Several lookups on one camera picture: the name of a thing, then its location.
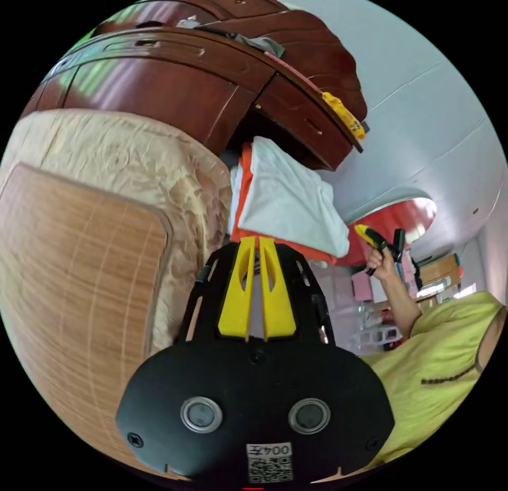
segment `black device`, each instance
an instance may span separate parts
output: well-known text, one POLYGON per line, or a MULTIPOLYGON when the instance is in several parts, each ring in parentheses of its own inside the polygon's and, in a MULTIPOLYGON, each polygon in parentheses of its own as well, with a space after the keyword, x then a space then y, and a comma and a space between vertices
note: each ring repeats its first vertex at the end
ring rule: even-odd
POLYGON ((339 468, 343 475, 361 469, 394 426, 380 379, 335 345, 307 261, 272 239, 259 244, 261 279, 271 281, 264 288, 265 338, 244 332, 242 302, 256 252, 246 254, 255 244, 245 241, 211 255, 175 344, 129 381, 116 416, 121 435, 139 461, 185 476, 189 485, 282 489, 339 468))

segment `gray cloth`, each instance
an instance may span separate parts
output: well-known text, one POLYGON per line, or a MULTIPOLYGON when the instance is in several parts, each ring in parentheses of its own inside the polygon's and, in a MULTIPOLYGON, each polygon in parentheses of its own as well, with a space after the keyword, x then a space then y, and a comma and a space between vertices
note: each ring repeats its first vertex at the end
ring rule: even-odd
MULTIPOLYGON (((195 29, 202 24, 199 21, 196 21, 194 17, 187 18, 185 20, 180 20, 176 26, 183 29, 195 29)), ((234 35, 234 40, 241 42, 242 44, 246 44, 247 46, 251 46, 252 48, 256 48, 257 50, 267 51, 271 53, 277 58, 282 58, 284 54, 285 48, 278 42, 270 39, 270 37, 254 37, 252 39, 245 37, 242 34, 231 33, 234 35)))

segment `drawer handle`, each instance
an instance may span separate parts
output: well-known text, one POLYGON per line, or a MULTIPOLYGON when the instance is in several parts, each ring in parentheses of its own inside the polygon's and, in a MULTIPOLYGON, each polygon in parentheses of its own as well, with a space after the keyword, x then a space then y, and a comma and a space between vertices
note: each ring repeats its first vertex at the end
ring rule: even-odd
POLYGON ((317 132, 318 135, 322 135, 323 131, 320 130, 320 128, 310 119, 305 119, 305 122, 309 125, 309 127, 312 127, 312 129, 317 132))
POLYGON ((159 41, 153 41, 151 39, 140 39, 134 43, 134 46, 151 46, 154 48, 155 46, 159 46, 159 41))

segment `cabinet drawer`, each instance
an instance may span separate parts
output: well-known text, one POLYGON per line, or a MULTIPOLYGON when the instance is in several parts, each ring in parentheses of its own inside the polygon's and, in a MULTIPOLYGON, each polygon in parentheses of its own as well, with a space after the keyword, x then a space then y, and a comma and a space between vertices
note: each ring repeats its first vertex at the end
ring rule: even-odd
POLYGON ((457 263, 451 254, 420 269, 423 284, 434 283, 446 276, 458 277, 457 263))
POLYGON ((274 76, 256 100, 256 109, 286 129, 322 163, 335 170, 352 145, 327 113, 303 90, 274 76))

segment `yellow sleeveless shirt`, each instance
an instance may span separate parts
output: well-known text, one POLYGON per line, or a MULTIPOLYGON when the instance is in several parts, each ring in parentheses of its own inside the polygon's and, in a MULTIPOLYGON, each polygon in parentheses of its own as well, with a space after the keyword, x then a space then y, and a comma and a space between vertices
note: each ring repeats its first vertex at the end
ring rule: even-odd
POLYGON ((363 357, 383 382, 395 418, 366 469, 411 451, 453 414, 478 380, 478 348, 502 307, 485 291, 452 300, 425 312, 403 345, 363 357))

